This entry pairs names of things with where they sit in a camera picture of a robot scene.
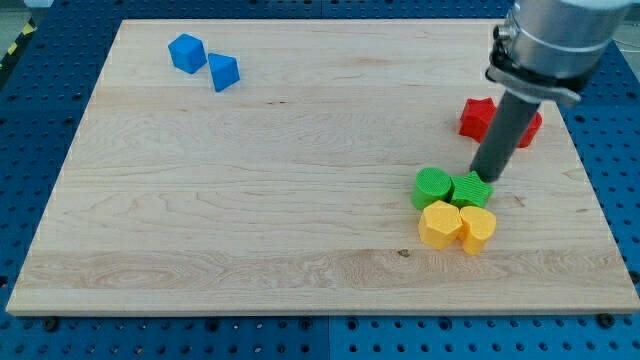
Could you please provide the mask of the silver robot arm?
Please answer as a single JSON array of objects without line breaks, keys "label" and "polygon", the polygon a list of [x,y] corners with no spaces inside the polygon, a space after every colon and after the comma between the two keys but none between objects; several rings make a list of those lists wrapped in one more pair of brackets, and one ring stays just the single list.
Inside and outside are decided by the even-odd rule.
[{"label": "silver robot arm", "polygon": [[486,77],[530,103],[566,107],[596,73],[632,0],[517,0],[493,29]]}]

